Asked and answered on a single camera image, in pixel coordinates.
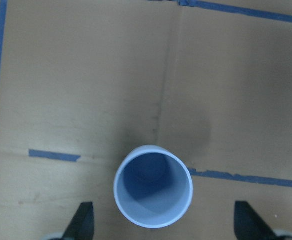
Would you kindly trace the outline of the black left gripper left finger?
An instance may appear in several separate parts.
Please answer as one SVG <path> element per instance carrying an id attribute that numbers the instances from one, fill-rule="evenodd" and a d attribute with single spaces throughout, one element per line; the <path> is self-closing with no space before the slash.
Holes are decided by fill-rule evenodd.
<path id="1" fill-rule="evenodd" d="M 82 202 L 66 228 L 64 240 L 92 240 L 95 233 L 93 202 Z"/>

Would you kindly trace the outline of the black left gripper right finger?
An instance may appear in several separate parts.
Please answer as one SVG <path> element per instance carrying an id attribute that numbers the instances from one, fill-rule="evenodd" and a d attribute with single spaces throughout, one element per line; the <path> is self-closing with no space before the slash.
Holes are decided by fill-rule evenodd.
<path id="1" fill-rule="evenodd" d="M 234 233 L 238 240 L 274 240 L 277 235 L 247 201 L 234 205 Z"/>

